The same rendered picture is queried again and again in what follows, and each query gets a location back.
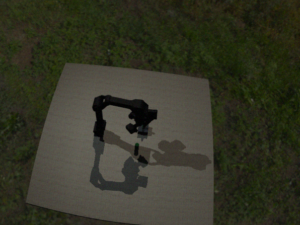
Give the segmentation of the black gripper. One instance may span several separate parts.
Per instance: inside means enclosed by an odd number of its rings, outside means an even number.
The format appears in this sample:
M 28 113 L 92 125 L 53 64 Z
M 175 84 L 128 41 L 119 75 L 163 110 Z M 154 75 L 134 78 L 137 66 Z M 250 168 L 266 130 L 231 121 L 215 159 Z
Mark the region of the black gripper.
M 135 115 L 134 115 L 134 117 L 135 117 Z M 144 117 L 144 119 L 142 119 L 142 120 L 138 120 L 138 119 L 136 119 L 136 117 L 135 117 L 135 123 L 136 124 L 128 124 L 127 126 L 126 126 L 126 129 L 131 133 L 131 134 L 133 134 L 134 132 L 136 132 L 137 133 L 137 127 L 140 127 L 140 126 L 144 126 L 144 127 L 146 127 L 151 121 L 153 121 L 154 119 L 147 119 L 146 117 Z

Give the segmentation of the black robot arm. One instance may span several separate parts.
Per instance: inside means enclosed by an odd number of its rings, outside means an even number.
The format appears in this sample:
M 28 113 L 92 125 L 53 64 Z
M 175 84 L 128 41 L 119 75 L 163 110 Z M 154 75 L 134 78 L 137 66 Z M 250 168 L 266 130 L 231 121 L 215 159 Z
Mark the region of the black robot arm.
M 103 102 L 103 99 L 105 101 Z M 157 110 L 148 109 L 148 104 L 144 100 L 134 99 L 127 100 L 123 98 L 112 97 L 111 95 L 101 95 L 94 98 L 92 109 L 96 112 L 97 121 L 94 124 L 94 136 L 102 137 L 106 128 L 106 120 L 103 119 L 102 110 L 107 106 L 117 106 L 130 109 L 132 112 L 128 115 L 129 119 L 142 120 L 144 117 L 147 119 L 157 119 Z M 135 115 L 135 117 L 134 117 Z

